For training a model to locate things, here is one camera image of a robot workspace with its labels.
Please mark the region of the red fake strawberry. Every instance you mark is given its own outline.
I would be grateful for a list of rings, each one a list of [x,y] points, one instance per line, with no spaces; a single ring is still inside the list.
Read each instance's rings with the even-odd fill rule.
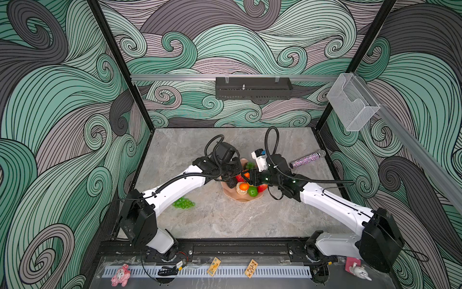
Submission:
[[[266,191],[266,189],[268,189],[268,186],[266,184],[262,184],[262,185],[257,186],[257,192],[258,193],[262,193],[262,192]]]

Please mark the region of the green fake lime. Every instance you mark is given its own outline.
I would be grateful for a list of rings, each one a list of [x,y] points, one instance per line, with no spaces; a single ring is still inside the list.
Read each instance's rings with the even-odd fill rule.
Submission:
[[[254,187],[254,186],[250,186],[247,190],[247,194],[250,196],[250,197],[257,197],[258,196],[258,189],[257,187]]]

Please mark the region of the orange oval cherry tomato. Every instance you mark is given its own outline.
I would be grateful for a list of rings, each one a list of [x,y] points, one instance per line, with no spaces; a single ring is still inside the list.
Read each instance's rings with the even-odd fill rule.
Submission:
[[[250,187],[250,186],[249,186],[248,183],[241,183],[241,184],[239,185],[239,189],[240,189],[241,191],[247,191],[247,190],[249,189],[249,187]]]

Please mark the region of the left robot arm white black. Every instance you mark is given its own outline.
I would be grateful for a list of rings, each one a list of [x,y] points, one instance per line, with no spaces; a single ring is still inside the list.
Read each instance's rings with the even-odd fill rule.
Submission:
[[[159,229],[157,217],[189,192],[211,181],[232,181],[243,171],[238,149],[224,139],[222,134],[212,138],[204,155],[167,182],[144,192],[133,189],[126,195],[117,223],[133,248],[147,246],[160,254],[171,252],[176,240]]]

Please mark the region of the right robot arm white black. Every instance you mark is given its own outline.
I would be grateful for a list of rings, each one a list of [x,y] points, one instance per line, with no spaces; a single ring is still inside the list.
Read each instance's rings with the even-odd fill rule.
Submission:
[[[363,260],[375,270],[389,273],[405,245],[398,225],[384,208],[371,209],[348,201],[322,188],[323,180],[294,174],[284,157],[270,151],[270,132],[265,133],[264,147],[252,153],[257,168],[249,173],[252,185],[265,184],[277,188],[282,196],[315,207],[344,224],[351,235],[321,232],[314,238],[315,255],[344,256]]]

